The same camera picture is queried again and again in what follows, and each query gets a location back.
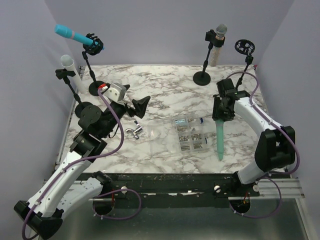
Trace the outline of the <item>mint green microphone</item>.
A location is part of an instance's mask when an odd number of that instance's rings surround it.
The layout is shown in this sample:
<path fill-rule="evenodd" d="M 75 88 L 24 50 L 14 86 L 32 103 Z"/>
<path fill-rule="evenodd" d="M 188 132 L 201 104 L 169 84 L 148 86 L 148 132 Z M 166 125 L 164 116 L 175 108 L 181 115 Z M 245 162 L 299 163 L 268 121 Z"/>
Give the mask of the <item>mint green microphone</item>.
<path fill-rule="evenodd" d="M 217 119 L 216 125 L 216 147 L 218 159 L 221 161 L 224 157 L 224 121 Z"/>

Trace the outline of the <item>black round base stand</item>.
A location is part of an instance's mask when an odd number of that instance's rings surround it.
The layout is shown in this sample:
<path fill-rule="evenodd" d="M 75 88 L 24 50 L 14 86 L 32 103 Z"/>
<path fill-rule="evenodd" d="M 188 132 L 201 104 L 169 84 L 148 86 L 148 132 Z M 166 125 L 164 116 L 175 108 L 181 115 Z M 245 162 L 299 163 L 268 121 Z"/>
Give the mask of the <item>black round base stand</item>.
<path fill-rule="evenodd" d="M 213 32 L 214 30 L 211 29 L 210 31 L 207 31 L 206 34 L 205 34 L 205 41 L 206 42 L 209 42 L 208 44 L 208 51 L 207 51 L 207 55 L 206 55 L 206 58 L 205 58 L 205 61 L 203 63 L 203 66 L 202 66 L 202 70 L 201 71 L 198 71 L 196 72 L 194 75 L 193 75 L 193 81 L 195 84 L 199 85 L 199 86 L 206 86 L 210 83 L 211 81 L 211 77 L 210 75 L 206 72 L 206 69 L 209 65 L 209 58 L 210 58 L 210 54 L 212 52 L 212 49 L 213 49 L 213 43 L 214 43 L 214 40 L 215 40 L 215 34 Z"/>

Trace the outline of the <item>black tripod shock mount stand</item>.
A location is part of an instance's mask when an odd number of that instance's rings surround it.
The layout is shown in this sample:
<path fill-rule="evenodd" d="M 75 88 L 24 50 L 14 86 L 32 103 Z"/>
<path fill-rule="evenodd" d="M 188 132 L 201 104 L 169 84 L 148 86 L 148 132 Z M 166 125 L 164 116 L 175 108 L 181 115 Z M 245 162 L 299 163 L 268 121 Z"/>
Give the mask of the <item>black tripod shock mount stand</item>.
<path fill-rule="evenodd" d="M 244 72 L 246 72 L 249 65 L 251 65 L 254 60 L 252 53 L 255 51 L 255 44 L 250 40 L 240 39 L 235 43 L 234 48 L 241 55 L 245 55 L 246 66 Z"/>

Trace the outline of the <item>silver glitter microphone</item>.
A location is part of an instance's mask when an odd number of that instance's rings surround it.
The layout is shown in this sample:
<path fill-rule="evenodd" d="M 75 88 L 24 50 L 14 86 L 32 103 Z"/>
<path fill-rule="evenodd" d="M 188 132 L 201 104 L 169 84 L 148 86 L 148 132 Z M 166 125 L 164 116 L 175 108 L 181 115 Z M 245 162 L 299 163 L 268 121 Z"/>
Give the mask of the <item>silver glitter microphone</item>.
<path fill-rule="evenodd" d="M 210 60 L 210 66 L 215 67 L 218 64 L 218 59 L 220 56 L 221 48 L 225 42 L 225 35 L 227 33 L 227 26 L 225 24 L 220 24 L 218 27 L 213 31 L 214 33 L 214 42 L 212 48 L 212 56 Z"/>

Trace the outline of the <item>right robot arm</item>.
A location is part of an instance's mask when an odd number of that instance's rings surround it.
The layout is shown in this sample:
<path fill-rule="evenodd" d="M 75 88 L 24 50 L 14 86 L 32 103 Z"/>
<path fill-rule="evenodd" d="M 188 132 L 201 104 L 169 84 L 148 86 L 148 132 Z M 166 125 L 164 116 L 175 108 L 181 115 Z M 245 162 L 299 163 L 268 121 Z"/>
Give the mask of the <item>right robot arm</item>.
<path fill-rule="evenodd" d="M 214 96 L 212 119 L 216 125 L 218 158 L 223 159 L 224 154 L 224 123 L 232 121 L 235 115 L 242 117 L 259 138 L 254 160 L 232 175 L 230 191 L 241 196 L 249 184 L 295 162 L 295 130 L 274 121 L 247 91 L 237 90 L 230 78 L 216 85 L 218 94 Z"/>

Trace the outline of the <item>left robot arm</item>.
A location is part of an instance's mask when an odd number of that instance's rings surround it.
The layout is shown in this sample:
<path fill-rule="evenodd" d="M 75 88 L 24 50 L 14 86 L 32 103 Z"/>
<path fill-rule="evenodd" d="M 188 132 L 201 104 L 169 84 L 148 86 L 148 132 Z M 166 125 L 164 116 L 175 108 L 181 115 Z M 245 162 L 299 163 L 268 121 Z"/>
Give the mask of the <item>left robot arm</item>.
<path fill-rule="evenodd" d="M 50 239 L 62 226 L 64 219 L 75 209 L 94 197 L 107 197 L 111 191 L 111 179 L 98 171 L 82 186 L 70 190 L 77 178 L 96 159 L 116 153 L 124 143 L 124 129 L 121 118 L 143 118 L 151 99 L 146 96 L 133 99 L 130 107 L 124 96 L 130 85 L 118 83 L 102 84 L 97 93 L 107 108 L 86 106 L 79 117 L 81 127 L 73 139 L 70 150 L 43 187 L 29 200 L 20 200 L 14 211 L 23 220 L 22 227 L 30 227 L 36 236 Z"/>

